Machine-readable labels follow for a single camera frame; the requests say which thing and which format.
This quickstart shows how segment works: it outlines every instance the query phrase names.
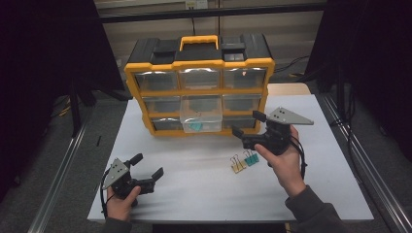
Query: storage organizer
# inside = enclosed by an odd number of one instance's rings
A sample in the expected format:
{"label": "storage organizer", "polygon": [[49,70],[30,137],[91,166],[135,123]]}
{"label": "storage organizer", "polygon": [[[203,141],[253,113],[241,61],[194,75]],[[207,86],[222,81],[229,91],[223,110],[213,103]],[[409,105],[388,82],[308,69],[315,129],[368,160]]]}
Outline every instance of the storage organizer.
{"label": "storage organizer", "polygon": [[258,133],[275,62],[264,36],[141,39],[124,68],[127,86],[155,136]]}

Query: transparent drawer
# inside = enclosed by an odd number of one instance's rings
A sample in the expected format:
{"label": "transparent drawer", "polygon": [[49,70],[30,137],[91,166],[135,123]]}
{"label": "transparent drawer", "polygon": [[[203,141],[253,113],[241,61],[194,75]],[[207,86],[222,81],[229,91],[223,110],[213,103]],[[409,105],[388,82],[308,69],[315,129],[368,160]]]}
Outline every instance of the transparent drawer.
{"label": "transparent drawer", "polygon": [[180,121],[187,133],[222,131],[222,98],[220,95],[184,95]]}
{"label": "transparent drawer", "polygon": [[178,88],[177,75],[174,71],[154,71],[134,73],[134,77],[142,91],[175,90]]}
{"label": "transparent drawer", "polygon": [[225,94],[223,109],[226,111],[253,111],[258,109],[260,94]]}
{"label": "transparent drawer", "polygon": [[223,128],[255,128],[256,120],[252,116],[224,116]]}
{"label": "transparent drawer", "polygon": [[225,88],[261,88],[266,68],[234,68],[223,70]]}
{"label": "transparent drawer", "polygon": [[179,71],[182,89],[215,89],[220,87],[221,71],[196,68]]}
{"label": "transparent drawer", "polygon": [[180,96],[142,97],[149,113],[176,113],[180,111]]}
{"label": "transparent drawer", "polygon": [[182,124],[177,117],[151,118],[154,130],[182,130]]}

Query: human hand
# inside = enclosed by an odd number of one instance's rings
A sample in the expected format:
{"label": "human hand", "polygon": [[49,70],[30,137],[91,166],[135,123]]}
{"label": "human hand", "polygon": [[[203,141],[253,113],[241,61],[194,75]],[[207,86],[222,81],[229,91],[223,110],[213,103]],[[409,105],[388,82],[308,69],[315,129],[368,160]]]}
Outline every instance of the human hand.
{"label": "human hand", "polygon": [[123,221],[130,221],[131,204],[140,193],[140,186],[135,186],[123,200],[115,195],[112,187],[107,189],[107,216]]}
{"label": "human hand", "polygon": [[[299,139],[298,132],[292,125],[291,134],[295,139]],[[255,150],[272,165],[279,184],[290,197],[296,196],[306,188],[300,175],[299,152],[292,145],[289,145],[284,153],[277,156],[259,144],[255,145]]]}

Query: white table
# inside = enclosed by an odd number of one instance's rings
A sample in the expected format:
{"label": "white table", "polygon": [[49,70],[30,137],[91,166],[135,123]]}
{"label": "white table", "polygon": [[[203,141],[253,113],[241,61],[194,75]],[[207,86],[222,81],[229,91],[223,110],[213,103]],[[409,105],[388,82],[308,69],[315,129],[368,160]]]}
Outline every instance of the white table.
{"label": "white table", "polygon": [[[266,113],[279,106],[315,121],[314,125],[296,126],[308,164],[306,183],[322,200],[332,203],[342,219],[373,219],[315,96],[270,96]],[[141,118],[137,101],[129,101],[107,164],[108,168],[116,157],[124,162],[142,152],[144,159],[131,168],[133,178],[146,179],[159,167],[164,169],[154,193],[138,197],[139,205],[131,215],[134,221],[256,223],[294,220],[284,204],[287,194],[262,158],[252,167],[233,173],[229,158],[236,153],[239,158],[245,158],[239,139],[212,135],[155,138]],[[98,191],[87,219],[104,221]]]}

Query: sleeve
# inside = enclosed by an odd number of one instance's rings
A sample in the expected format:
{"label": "sleeve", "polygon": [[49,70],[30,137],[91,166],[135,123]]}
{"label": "sleeve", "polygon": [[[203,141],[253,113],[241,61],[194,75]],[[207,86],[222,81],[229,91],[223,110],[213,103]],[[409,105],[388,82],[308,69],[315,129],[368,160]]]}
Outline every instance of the sleeve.
{"label": "sleeve", "polygon": [[130,233],[131,223],[107,217],[102,233]]}
{"label": "sleeve", "polygon": [[305,190],[292,199],[288,199],[286,206],[296,217],[299,232],[351,232],[333,205],[324,203],[310,186],[306,186]]}

